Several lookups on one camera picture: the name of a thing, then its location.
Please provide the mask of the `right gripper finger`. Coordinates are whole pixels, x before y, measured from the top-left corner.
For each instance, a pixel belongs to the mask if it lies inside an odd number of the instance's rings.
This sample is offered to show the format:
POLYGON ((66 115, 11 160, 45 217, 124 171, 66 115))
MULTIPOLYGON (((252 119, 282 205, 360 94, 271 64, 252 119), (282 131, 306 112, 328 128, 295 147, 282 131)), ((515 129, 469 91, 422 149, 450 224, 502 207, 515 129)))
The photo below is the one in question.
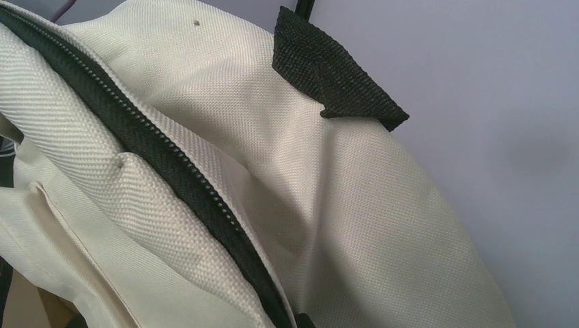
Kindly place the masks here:
POLYGON ((313 321, 305 313, 299 313, 299 314, 295 315, 295 321, 296 321, 297 328, 316 328, 313 321))

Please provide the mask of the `beige canvas backpack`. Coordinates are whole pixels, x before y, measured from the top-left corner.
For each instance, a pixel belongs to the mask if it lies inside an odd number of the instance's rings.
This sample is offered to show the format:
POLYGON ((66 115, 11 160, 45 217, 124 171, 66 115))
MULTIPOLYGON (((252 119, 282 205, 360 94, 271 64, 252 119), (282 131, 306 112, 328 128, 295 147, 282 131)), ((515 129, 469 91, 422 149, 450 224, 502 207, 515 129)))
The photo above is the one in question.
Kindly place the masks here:
POLYGON ((513 327, 408 114, 287 8, 1 2, 1 257, 89 327, 513 327))

